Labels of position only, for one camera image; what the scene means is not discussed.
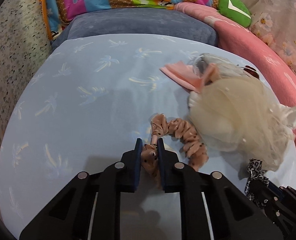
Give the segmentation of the pink polka dot scrunchie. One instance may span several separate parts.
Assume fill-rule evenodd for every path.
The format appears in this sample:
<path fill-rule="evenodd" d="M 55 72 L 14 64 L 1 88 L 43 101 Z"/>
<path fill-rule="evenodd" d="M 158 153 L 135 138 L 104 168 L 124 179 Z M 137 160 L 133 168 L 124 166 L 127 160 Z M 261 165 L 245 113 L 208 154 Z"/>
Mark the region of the pink polka dot scrunchie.
<path fill-rule="evenodd" d="M 183 143 L 185 157 L 195 171 L 207 163 L 209 157 L 206 146 L 194 125 L 180 118 L 167 121 L 164 114 L 157 114 L 151 120 L 151 143 L 144 145 L 141 152 L 141 166 L 153 178 L 159 176 L 157 141 L 165 135 Z"/>

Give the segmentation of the beige tulle mesh fabric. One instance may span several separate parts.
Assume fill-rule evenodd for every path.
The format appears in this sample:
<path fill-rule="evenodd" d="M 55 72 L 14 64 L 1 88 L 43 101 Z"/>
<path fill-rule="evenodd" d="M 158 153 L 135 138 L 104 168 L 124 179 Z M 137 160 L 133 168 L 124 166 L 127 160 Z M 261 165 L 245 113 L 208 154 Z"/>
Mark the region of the beige tulle mesh fabric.
<path fill-rule="evenodd" d="M 296 106 L 280 104 L 254 77 L 230 77 L 191 92 L 189 118 L 207 147 L 239 151 L 276 171 L 295 139 Z"/>

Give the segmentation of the grey velvet drawstring pouch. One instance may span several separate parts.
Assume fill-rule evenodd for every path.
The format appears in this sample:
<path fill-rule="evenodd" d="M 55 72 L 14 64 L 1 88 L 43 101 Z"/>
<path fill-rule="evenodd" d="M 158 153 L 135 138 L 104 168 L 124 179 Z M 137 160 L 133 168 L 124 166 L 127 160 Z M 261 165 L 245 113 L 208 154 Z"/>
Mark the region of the grey velvet drawstring pouch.
<path fill-rule="evenodd" d="M 194 72 L 198 70 L 201 74 L 205 73 L 209 64 L 214 63 L 222 78 L 235 76 L 249 76 L 242 68 L 230 62 L 224 57 L 220 57 L 210 53 L 202 53 L 193 62 Z"/>

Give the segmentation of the leopard print scrunchie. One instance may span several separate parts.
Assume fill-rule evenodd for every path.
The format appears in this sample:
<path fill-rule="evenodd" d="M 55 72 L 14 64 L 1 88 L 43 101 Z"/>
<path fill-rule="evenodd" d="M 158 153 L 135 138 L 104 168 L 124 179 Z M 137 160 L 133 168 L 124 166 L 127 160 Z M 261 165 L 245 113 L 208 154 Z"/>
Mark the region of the leopard print scrunchie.
<path fill-rule="evenodd" d="M 249 160 L 246 171 L 249 173 L 249 177 L 245 185 L 245 195 L 251 202 L 257 203 L 258 201 L 256 200 L 251 183 L 259 182 L 265 187 L 268 187 L 269 179 L 265 176 L 267 171 L 262 169 L 262 161 L 254 158 Z"/>

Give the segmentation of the pink cleaning cloth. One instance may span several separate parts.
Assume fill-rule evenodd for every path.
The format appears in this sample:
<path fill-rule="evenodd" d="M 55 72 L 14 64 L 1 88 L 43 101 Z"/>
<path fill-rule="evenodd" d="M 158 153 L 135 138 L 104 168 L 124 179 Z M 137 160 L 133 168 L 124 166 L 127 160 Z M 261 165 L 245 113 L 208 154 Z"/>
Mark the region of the pink cleaning cloth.
<path fill-rule="evenodd" d="M 214 63 L 208 64 L 204 72 L 200 72 L 193 65 L 184 64 L 182 61 L 166 64 L 160 70 L 182 87 L 196 93 L 200 93 L 209 82 L 220 79 L 219 69 Z"/>

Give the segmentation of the dark red velvet scrunchie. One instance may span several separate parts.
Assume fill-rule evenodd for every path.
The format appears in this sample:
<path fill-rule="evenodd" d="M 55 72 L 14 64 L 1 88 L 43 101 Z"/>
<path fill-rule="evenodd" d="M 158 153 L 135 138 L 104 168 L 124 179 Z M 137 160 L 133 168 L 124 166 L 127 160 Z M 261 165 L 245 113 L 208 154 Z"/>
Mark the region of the dark red velvet scrunchie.
<path fill-rule="evenodd" d="M 243 70 L 258 80 L 260 79 L 259 74 L 253 67 L 246 65 L 243 67 Z"/>

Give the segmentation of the pink towel blanket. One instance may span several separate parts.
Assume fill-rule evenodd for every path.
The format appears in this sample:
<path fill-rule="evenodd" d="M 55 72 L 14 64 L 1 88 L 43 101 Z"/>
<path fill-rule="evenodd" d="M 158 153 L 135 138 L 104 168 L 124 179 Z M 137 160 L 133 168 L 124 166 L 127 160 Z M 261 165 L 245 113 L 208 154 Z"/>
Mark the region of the pink towel blanket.
<path fill-rule="evenodd" d="M 254 64 L 268 81 L 280 103 L 290 107 L 296 106 L 295 74 L 271 48 L 254 34 L 206 5 L 181 2 L 175 5 L 174 9 L 214 28 L 218 34 L 221 49 L 243 57 Z"/>

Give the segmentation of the grey-blue velvet pillow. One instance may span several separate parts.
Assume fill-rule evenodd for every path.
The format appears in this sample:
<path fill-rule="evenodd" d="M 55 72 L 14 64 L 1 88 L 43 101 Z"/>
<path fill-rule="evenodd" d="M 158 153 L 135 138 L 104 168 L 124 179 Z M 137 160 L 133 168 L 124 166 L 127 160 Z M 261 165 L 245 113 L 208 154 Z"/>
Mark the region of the grey-blue velvet pillow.
<path fill-rule="evenodd" d="M 176 10 L 119 8 L 76 16 L 51 44 L 106 34 L 155 34 L 184 38 L 218 46 L 217 32 L 206 23 Z"/>

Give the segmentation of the speckled beige curtain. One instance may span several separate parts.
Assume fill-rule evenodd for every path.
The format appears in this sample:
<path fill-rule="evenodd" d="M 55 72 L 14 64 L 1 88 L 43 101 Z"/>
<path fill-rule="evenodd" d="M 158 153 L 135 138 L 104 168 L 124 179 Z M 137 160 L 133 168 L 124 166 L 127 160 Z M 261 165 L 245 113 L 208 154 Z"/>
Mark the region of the speckled beige curtain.
<path fill-rule="evenodd" d="M 50 51 L 39 0 L 4 0 L 0 5 L 0 148 L 20 95 Z"/>

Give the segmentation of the floral grey bedding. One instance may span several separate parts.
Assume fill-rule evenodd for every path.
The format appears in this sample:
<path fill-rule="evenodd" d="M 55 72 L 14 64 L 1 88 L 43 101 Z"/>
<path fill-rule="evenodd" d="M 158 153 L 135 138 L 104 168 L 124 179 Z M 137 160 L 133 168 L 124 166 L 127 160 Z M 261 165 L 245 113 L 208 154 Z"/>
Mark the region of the floral grey bedding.
<path fill-rule="evenodd" d="M 296 0 L 241 0 L 252 15 L 249 30 L 296 75 Z"/>

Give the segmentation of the green plush toy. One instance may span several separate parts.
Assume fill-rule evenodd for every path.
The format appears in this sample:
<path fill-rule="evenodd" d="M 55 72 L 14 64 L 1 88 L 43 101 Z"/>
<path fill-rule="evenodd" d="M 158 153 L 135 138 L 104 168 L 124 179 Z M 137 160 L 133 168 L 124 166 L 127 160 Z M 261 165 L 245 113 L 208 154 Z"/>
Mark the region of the green plush toy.
<path fill-rule="evenodd" d="M 251 13 L 241 0 L 219 0 L 217 10 L 224 17 L 244 28 L 251 25 Z"/>

